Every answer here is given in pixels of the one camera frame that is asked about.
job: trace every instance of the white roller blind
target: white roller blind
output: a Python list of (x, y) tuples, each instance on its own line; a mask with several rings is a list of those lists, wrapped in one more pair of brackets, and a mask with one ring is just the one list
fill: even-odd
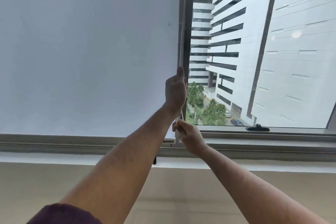
[(178, 30), (179, 0), (0, 0), (0, 133), (129, 135), (165, 101)]

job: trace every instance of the fist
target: fist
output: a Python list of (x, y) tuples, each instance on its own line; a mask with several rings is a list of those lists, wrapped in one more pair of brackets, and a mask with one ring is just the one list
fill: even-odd
[(183, 67), (179, 67), (176, 75), (166, 80), (166, 106), (174, 117), (180, 115), (186, 99), (187, 81)]
[(178, 120), (173, 123), (173, 131), (177, 130), (180, 134), (184, 147), (196, 156), (209, 147), (203, 140), (201, 132), (195, 125), (191, 125), (184, 120)]

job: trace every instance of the forearm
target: forearm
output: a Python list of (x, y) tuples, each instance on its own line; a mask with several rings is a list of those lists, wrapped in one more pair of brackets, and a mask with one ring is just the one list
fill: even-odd
[(327, 223), (216, 150), (206, 147), (199, 157), (208, 164), (250, 224)]
[(164, 105), (107, 153), (62, 202), (91, 212), (103, 223), (123, 223), (174, 119)]

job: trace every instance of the beige wall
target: beige wall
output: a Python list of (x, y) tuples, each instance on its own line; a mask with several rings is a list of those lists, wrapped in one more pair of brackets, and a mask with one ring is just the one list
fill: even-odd
[[(3, 224), (27, 222), (57, 202), (92, 166), (0, 163)], [(255, 172), (336, 223), (336, 174)], [(126, 223), (246, 223), (210, 170), (153, 168)]]

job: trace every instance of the shirt sleeve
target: shirt sleeve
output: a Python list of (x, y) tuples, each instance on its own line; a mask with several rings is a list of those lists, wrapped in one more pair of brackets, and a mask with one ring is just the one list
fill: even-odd
[(73, 205), (44, 206), (27, 224), (102, 224), (88, 211)]

